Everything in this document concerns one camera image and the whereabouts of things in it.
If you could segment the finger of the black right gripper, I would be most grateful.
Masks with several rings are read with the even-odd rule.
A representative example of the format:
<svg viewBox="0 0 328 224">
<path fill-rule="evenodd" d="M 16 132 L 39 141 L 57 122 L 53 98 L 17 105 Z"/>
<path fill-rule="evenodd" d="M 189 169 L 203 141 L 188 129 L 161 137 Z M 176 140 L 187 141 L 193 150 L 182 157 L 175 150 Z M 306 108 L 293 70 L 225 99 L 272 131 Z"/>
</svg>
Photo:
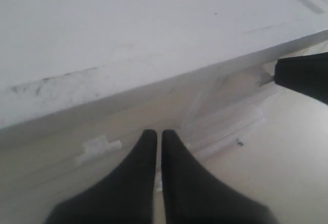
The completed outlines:
<svg viewBox="0 0 328 224">
<path fill-rule="evenodd" d="M 327 104 L 327 53 L 279 59 L 275 84 Z"/>
</svg>

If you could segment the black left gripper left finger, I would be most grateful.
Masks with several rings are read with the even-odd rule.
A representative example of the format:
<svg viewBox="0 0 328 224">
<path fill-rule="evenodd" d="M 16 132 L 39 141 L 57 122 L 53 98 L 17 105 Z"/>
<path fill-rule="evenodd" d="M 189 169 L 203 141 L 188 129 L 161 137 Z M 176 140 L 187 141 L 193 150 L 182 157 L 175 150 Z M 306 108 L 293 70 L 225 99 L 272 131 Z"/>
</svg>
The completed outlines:
<svg viewBox="0 0 328 224">
<path fill-rule="evenodd" d="M 105 178 L 58 204 L 46 223 L 152 223 L 157 133 L 144 130 Z"/>
</svg>

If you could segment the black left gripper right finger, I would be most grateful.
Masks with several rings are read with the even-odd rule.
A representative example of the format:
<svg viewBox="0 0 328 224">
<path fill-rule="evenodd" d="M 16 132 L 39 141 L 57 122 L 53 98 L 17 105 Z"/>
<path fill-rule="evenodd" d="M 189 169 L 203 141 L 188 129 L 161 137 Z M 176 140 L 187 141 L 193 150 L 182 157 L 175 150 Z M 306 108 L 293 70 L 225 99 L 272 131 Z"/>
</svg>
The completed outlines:
<svg viewBox="0 0 328 224">
<path fill-rule="evenodd" d="M 174 130 L 162 132 L 161 173 L 167 223 L 278 223 L 267 206 L 207 171 Z"/>
</svg>

